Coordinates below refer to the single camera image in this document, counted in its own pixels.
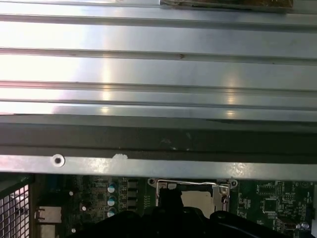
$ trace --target circuit board component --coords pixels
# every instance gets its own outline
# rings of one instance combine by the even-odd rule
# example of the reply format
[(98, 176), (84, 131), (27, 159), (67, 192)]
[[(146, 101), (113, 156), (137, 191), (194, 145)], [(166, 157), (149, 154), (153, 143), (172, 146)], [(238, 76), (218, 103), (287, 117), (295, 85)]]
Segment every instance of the circuit board component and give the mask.
[(312, 182), (239, 181), (231, 191), (230, 212), (299, 238), (312, 224), (314, 187)]

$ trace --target capacitor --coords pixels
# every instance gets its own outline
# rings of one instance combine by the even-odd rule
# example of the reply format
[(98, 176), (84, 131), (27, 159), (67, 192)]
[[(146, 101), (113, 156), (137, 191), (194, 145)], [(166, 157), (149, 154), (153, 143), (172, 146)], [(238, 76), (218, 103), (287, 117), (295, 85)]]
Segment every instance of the capacitor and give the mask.
[(91, 222), (77, 223), (71, 228), (71, 232), (76, 233), (76, 232), (87, 230), (91, 228), (94, 224), (95, 223), (91, 223)]
[(71, 186), (66, 188), (65, 191), (63, 191), (64, 194), (66, 194), (66, 196), (74, 196), (79, 192), (79, 188), (75, 187), (75, 186)]
[(82, 205), (81, 210), (85, 212), (92, 206), (92, 203), (89, 201), (83, 201), (81, 205)]
[(115, 189), (116, 189), (116, 184), (115, 183), (111, 183), (109, 184), (107, 190), (109, 193), (114, 193), (115, 192)]
[(302, 222), (301, 223), (301, 227), (304, 229), (304, 230), (308, 230), (310, 228), (309, 224), (307, 222)]
[(117, 210), (116, 210), (115, 208), (111, 207), (111, 208), (108, 210), (108, 212), (107, 212), (107, 216), (108, 216), (108, 217), (112, 217), (112, 216), (114, 216), (116, 213), (117, 213)]
[(109, 197), (109, 199), (108, 199), (108, 201), (107, 201), (107, 204), (108, 204), (108, 206), (114, 206), (115, 205), (115, 197), (114, 196), (111, 196), (111, 197)]

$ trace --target green circuit board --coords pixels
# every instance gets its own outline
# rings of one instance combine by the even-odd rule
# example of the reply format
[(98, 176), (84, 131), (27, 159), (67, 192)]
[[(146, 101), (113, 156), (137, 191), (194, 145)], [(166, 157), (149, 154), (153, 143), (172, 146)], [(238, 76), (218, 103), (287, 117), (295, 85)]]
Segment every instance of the green circuit board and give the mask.
[[(280, 221), (285, 218), (295, 225), (301, 222), (311, 225), (314, 187), (312, 182), (238, 181), (230, 191), (229, 211), (280, 232), (283, 232)], [(155, 188), (148, 184), (147, 178), (69, 175), (63, 178), (61, 190), (65, 189), (72, 190), (73, 195), (62, 209), (60, 237), (121, 211), (142, 215), (146, 208), (155, 206)], [(288, 235), (297, 238), (300, 231)]]
[[(230, 212), (280, 232), (280, 220), (311, 225), (314, 187), (312, 182), (239, 181), (230, 192)], [(300, 231), (288, 235), (295, 238)]]
[(64, 237), (83, 224), (97, 223), (121, 211), (142, 215), (155, 206), (155, 188), (148, 185), (147, 178), (68, 175), (62, 187), (73, 192), (62, 209)]

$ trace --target electrolytic capacitor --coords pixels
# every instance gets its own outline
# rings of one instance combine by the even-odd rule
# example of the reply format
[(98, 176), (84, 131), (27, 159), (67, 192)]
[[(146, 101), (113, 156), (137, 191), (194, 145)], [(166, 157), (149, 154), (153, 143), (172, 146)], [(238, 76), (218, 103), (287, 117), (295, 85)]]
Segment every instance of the electrolytic capacitor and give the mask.
[(107, 212), (107, 216), (108, 216), (108, 217), (112, 217), (112, 216), (114, 216), (116, 213), (117, 213), (117, 210), (116, 210), (115, 208), (111, 207), (111, 208), (108, 210), (108, 212)]
[(83, 210), (84, 212), (87, 211), (92, 206), (92, 203), (89, 201), (84, 201), (81, 204), (82, 204), (81, 210)]
[(109, 199), (108, 199), (108, 201), (107, 201), (107, 204), (108, 204), (108, 206), (114, 206), (115, 205), (115, 197), (114, 196), (111, 196), (111, 197), (109, 197)]
[(109, 193), (114, 193), (115, 190), (116, 190), (116, 184), (115, 183), (109, 184), (107, 190), (108, 190)]
[(91, 228), (95, 223), (84, 222), (84, 223), (77, 223), (71, 228), (72, 233), (80, 232), (86, 229)]

